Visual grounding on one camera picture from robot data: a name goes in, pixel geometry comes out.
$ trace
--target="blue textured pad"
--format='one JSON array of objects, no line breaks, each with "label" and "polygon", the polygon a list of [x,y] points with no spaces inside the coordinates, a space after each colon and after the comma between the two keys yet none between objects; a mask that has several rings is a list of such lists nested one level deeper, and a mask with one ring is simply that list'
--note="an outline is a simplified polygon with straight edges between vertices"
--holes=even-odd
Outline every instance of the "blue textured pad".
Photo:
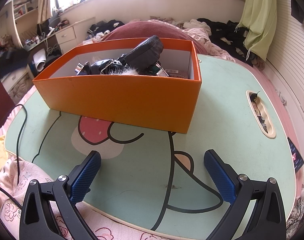
[{"label": "blue textured pad", "polygon": [[101,155],[96,153],[85,165],[79,177],[71,185],[70,201],[73,204],[83,201],[85,194],[88,192],[95,175],[101,167]]},{"label": "blue textured pad", "polygon": [[214,156],[209,152],[204,154],[204,166],[210,174],[223,200],[232,205],[236,199],[235,185]]}]

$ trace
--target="light green garment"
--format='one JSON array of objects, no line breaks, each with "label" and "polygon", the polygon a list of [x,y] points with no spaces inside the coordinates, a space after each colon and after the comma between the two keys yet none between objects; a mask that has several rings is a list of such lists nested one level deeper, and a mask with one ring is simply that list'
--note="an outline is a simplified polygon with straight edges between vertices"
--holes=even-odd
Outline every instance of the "light green garment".
[{"label": "light green garment", "polygon": [[266,60],[276,30],[276,0],[245,0],[238,27],[249,28],[245,47]]}]

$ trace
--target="barcode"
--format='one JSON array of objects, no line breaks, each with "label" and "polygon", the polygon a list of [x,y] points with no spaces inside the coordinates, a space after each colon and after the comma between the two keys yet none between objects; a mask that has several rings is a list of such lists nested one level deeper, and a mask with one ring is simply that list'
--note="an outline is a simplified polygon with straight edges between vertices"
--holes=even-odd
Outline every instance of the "barcode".
[{"label": "barcode", "polygon": [[178,73],[179,72],[178,70],[175,70],[175,69],[166,69],[165,71],[167,73]]}]

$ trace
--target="light green table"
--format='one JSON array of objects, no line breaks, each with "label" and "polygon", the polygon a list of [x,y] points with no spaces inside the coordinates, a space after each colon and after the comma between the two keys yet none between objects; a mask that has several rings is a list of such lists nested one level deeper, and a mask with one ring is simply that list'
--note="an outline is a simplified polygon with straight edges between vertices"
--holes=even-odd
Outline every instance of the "light green table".
[{"label": "light green table", "polygon": [[[85,197],[87,203],[125,224],[153,229],[161,236],[205,239],[229,207],[222,203],[204,168],[204,152],[214,149],[237,173],[253,180],[276,178],[288,217],[295,198],[295,173],[287,138],[271,102],[245,68],[198,57],[202,86],[187,134],[80,119],[50,110],[35,92],[25,104],[28,121],[20,156],[32,161],[40,150],[34,163],[55,179],[97,150],[102,166]],[[261,132],[247,90],[261,91],[276,129],[274,139]],[[23,118],[21,110],[7,132],[9,151],[15,152]],[[235,237],[242,234],[253,206],[251,201]]]}]

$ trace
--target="pink tongue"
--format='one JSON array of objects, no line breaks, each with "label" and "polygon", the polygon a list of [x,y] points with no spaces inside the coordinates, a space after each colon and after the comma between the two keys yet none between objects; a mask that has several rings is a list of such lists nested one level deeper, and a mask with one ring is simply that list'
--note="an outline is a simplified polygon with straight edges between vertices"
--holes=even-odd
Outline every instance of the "pink tongue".
[{"label": "pink tongue", "polygon": [[82,116],[79,122],[79,131],[84,139],[98,143],[108,137],[109,121]]}]

